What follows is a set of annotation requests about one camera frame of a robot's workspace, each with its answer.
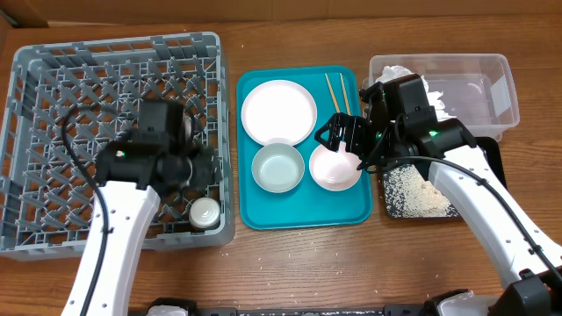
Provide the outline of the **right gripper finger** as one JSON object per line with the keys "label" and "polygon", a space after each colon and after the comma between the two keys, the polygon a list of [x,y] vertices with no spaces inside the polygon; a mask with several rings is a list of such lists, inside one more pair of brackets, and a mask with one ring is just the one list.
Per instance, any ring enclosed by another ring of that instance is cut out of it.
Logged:
{"label": "right gripper finger", "polygon": [[340,145],[349,139],[344,127],[321,127],[314,134],[314,139],[326,149],[337,152]]}
{"label": "right gripper finger", "polygon": [[335,113],[326,123],[330,132],[339,132],[354,125],[354,117],[342,112]]}

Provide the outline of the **pink bowl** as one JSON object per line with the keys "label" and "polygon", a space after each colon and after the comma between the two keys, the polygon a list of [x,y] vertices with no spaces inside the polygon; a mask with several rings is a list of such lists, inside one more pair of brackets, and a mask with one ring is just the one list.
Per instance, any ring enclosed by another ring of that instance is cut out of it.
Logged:
{"label": "pink bowl", "polygon": [[319,145],[309,159],[309,170],[313,180],[321,188],[330,191],[343,191],[354,186],[362,175],[357,170],[359,158],[345,150],[341,142],[336,151]]}

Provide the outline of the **white cup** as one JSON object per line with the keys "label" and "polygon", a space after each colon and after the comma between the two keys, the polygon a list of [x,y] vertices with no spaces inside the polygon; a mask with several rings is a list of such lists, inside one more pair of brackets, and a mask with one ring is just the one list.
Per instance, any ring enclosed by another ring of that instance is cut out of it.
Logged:
{"label": "white cup", "polygon": [[197,229],[217,226],[220,222],[220,204],[210,197],[198,198],[191,205],[189,221]]}

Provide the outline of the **white round plate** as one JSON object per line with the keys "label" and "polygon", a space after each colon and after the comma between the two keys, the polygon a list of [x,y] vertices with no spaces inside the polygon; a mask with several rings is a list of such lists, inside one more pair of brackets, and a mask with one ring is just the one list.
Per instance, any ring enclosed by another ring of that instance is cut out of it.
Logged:
{"label": "white round plate", "polygon": [[313,131],[318,116],[312,94],[288,80],[271,80],[252,89],[241,107],[247,135],[260,145],[296,146]]}

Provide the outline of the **grey-green bowl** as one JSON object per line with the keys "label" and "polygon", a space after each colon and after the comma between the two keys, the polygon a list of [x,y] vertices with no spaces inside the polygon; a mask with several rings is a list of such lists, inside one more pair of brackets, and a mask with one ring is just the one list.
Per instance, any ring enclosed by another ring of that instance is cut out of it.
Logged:
{"label": "grey-green bowl", "polygon": [[273,143],[262,147],[251,164],[256,184],[271,193],[285,193],[294,189],[305,173],[301,153],[293,146]]}

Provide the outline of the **white napkin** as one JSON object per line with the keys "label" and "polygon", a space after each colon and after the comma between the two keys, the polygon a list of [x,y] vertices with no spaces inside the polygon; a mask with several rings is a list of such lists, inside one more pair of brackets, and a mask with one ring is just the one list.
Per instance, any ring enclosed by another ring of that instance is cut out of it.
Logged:
{"label": "white napkin", "polygon": [[[378,83],[378,82],[386,83],[386,82],[389,82],[393,79],[398,79],[400,77],[403,77],[403,76],[406,76],[406,75],[412,75],[412,74],[413,74],[413,72],[411,70],[409,70],[408,68],[402,67],[400,65],[384,66],[384,68],[382,70],[382,73],[381,73],[381,76],[379,76],[375,80],[375,83]],[[449,114],[445,110],[445,104],[441,100],[441,97],[443,96],[443,93],[441,91],[429,91],[429,83],[427,82],[427,80],[424,78],[423,75],[421,75],[421,79],[422,79],[422,83],[423,83],[423,86],[424,86],[429,104],[431,106],[433,106],[436,110],[437,120],[439,122],[441,122],[441,121],[445,121],[446,119],[455,119],[456,116],[453,116],[453,115]]]}

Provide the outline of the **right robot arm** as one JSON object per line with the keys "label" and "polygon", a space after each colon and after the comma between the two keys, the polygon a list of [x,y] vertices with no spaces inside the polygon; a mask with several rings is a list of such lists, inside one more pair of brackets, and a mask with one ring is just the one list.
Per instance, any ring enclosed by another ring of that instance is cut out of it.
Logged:
{"label": "right robot arm", "polygon": [[412,164],[458,210],[500,277],[499,297],[449,291],[417,315],[559,315],[561,246],[530,219],[497,178],[476,138],[456,118],[439,120],[422,78],[402,76],[360,90],[363,116],[334,114],[314,138],[343,144],[358,169],[385,173]]}

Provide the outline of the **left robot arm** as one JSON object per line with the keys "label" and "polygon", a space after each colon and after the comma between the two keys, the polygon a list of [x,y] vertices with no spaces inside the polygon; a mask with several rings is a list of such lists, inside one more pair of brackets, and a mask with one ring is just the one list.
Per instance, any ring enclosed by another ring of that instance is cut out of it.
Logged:
{"label": "left robot arm", "polygon": [[64,147],[93,189],[95,202],[86,246],[66,315],[126,315],[142,244],[162,200],[202,191],[223,178],[215,150],[195,141],[196,118],[183,104],[144,99],[137,125],[97,154],[93,174],[72,148],[68,123]]}

